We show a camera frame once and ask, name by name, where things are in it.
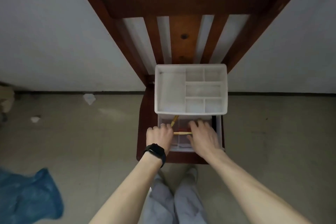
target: left arm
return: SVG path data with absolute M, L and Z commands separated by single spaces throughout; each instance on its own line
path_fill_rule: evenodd
M 147 130 L 146 144 L 156 143 L 169 152 L 173 129 L 168 124 Z M 90 224 L 138 223 L 147 193 L 162 160 L 146 152 L 133 171 L 99 209 Z

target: black smartwatch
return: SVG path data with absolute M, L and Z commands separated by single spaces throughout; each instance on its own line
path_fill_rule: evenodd
M 144 154 L 146 151 L 149 151 L 151 154 L 153 154 L 155 157 L 158 157 L 162 160 L 162 166 L 165 164 L 166 162 L 166 153 L 165 153 L 165 149 L 162 148 L 161 146 L 158 146 L 156 143 L 153 143 L 149 146 L 147 146 L 144 150 Z

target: person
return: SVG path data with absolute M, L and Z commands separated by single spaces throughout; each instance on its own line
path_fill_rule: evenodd
M 259 183 L 235 164 L 219 146 L 217 134 L 208 123 L 189 123 L 188 136 L 194 151 L 204 158 L 228 186 L 233 196 L 253 224 L 306 224 L 305 217 L 284 200 Z M 147 145 L 157 144 L 169 153 L 173 130 L 169 124 L 147 130 Z M 191 168 L 183 178 L 175 196 L 164 184 L 158 171 L 163 161 L 149 151 L 135 166 L 90 224 L 138 223 L 149 193 L 143 217 L 144 223 L 207 223 L 206 214 L 196 190 L 197 171 Z

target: left hand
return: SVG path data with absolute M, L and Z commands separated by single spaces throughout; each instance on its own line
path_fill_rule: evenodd
M 173 129 L 170 124 L 161 124 L 161 127 L 157 126 L 147 129 L 146 145 L 156 143 L 158 146 L 164 148 L 166 155 L 170 150 L 171 141 L 173 140 Z

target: leg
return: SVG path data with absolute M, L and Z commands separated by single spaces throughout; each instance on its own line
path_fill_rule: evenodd
M 159 174 L 155 176 L 151 190 L 143 210 L 144 223 L 177 224 L 174 212 L 174 197 Z
M 206 214 L 196 189 L 197 169 L 191 168 L 185 174 L 175 192 L 175 209 L 181 224 L 206 224 Z

